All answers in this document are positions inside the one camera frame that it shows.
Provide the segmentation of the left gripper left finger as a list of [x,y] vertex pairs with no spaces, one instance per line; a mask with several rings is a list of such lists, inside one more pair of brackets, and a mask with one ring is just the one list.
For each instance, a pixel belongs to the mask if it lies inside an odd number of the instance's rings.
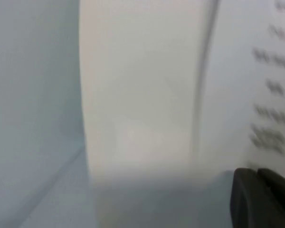
[[256,172],[247,168],[234,171],[230,215],[234,228],[268,228],[269,201]]

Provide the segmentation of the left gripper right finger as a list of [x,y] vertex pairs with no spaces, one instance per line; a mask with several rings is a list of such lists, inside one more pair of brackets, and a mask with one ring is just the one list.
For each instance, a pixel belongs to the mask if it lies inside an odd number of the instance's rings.
[[285,218],[285,177],[268,168],[258,169],[257,176],[264,183],[276,208]]

